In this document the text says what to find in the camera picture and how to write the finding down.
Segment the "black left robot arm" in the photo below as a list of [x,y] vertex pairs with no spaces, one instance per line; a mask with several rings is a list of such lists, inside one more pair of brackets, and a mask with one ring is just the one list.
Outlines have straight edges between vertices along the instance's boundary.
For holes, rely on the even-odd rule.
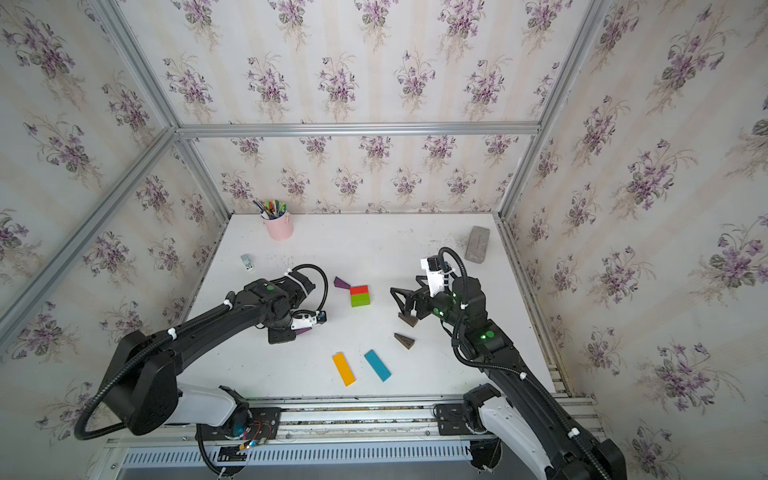
[[248,328],[286,330],[291,315],[314,291],[305,275],[289,271],[257,279],[207,312],[152,335],[135,331],[119,342],[98,392],[76,425],[92,439],[122,429],[145,435],[166,425],[201,424],[240,438],[251,422],[244,397],[224,385],[199,388],[178,377],[209,351]]

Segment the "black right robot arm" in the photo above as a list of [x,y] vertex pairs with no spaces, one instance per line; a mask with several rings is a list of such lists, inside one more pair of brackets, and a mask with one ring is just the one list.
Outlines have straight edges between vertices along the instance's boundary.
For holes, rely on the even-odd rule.
[[509,336],[486,309],[478,279],[459,277],[432,294],[425,276],[419,289],[393,287],[403,316],[440,320],[456,359],[489,381],[463,397],[471,430],[503,442],[539,479],[624,479],[627,464],[610,439],[599,440],[568,413],[526,365]]

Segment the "purple triangular wedge block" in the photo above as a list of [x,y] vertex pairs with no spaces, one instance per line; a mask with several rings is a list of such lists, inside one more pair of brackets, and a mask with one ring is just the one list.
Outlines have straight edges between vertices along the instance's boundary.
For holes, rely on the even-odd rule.
[[334,286],[336,288],[345,289],[345,290],[351,289],[351,285],[339,277],[334,278]]

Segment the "green cube block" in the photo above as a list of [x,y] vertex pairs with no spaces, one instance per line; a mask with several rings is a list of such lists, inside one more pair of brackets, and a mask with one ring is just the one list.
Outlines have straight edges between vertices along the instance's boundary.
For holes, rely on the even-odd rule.
[[371,297],[369,293],[359,293],[350,295],[350,305],[353,308],[368,306],[371,304]]

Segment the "red cube block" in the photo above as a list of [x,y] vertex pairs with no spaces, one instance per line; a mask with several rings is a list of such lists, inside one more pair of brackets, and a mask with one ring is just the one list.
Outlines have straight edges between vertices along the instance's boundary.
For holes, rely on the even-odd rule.
[[351,296],[363,295],[368,293],[369,293],[369,288],[367,285],[355,286],[350,288]]

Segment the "brown triangular wedge block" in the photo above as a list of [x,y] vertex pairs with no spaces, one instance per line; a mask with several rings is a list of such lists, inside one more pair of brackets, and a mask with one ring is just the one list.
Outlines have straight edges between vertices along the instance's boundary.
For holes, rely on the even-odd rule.
[[415,328],[416,325],[419,323],[419,319],[414,317],[414,316],[412,316],[412,315],[406,315],[406,314],[403,314],[403,313],[399,313],[398,317],[403,322],[405,322],[406,324],[408,324],[412,328]]

